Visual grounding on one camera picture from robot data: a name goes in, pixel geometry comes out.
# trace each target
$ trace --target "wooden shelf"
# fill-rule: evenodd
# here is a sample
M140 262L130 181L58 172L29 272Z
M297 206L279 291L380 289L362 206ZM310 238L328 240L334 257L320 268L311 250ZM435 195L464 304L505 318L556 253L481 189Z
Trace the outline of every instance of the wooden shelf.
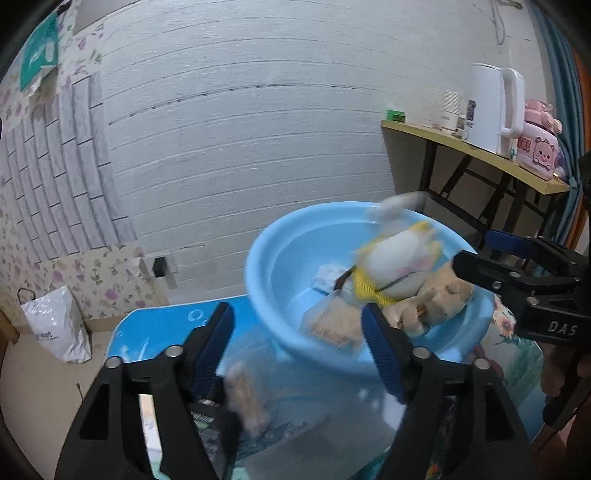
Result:
M493 167L508 173L512 177L521 180L525 184L540 192L542 195L568 192L570 190L570 186L555 177L550 181L545 181L533 173L527 171L526 169L521 168L518 164L509 161L505 157L501 157L500 155L491 153L488 150L483 150L481 148L475 147L474 145L470 145L469 143L466 143L459 138L453 137L451 134L445 133L441 130L435 130L434 128L429 127L420 127L418 125L403 124L400 122L391 122L388 120L383 120L381 125L383 128L397 130L399 132L414 135L415 137L425 138L426 140L432 140L440 145L445 145L446 147L453 148L454 150L471 155L473 158L477 158L478 160L488 163L489 165L492 165Z

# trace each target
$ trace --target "white cylindrical container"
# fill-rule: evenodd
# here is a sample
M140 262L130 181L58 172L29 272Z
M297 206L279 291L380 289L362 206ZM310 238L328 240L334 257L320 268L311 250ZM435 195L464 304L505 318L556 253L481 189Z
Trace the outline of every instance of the white cylindrical container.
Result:
M441 127L455 132L460 114L460 94L446 90L441 99Z
M457 130L457 119L459 115L457 113L446 112L441 110L441 127L446 130L455 132Z

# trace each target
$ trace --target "kettle handle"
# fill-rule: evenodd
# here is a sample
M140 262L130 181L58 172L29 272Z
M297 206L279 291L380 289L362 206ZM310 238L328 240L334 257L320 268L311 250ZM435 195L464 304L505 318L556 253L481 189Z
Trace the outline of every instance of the kettle handle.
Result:
M503 80L511 84L513 117L511 118L511 126L509 128L501 127L499 133L505 137L519 138L523 133L525 118L525 82L521 74L513 69L501 69L501 73Z

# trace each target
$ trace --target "blue plastic basin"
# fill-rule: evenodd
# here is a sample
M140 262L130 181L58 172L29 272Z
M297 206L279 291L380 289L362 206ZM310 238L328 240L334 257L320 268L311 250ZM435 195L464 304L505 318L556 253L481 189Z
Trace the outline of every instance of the blue plastic basin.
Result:
M303 314L324 295L311 288L321 265L349 267L354 251L379 233L369 220L376 203L332 202L292 212L269 225L253 243L245 267L245 282L261 322L286 350L343 373L377 375L367 346L359 356L299 332ZM424 215L405 210L408 224L429 221L439 232L443 254L436 267L460 250L474 251L456 232ZM493 294L477 288L460 314L413 339L440 358L461 361L482 340L491 321Z

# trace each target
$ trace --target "metal screw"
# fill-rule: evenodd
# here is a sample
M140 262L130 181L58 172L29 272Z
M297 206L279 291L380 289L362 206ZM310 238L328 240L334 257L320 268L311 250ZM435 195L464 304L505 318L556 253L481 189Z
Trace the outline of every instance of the metal screw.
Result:
M180 345L171 345L164 351L164 354L169 358L174 358L183 354L183 347Z
M477 358L474 360L474 366L480 370L488 370L491 367L486 358Z
M110 356L106 361L105 361L105 367L107 368L117 368L118 366L120 366L123 363L123 361L121 360L120 357L118 356Z
M431 356L431 352L423 346L418 346L413 348L413 355L417 358L422 358L425 360Z

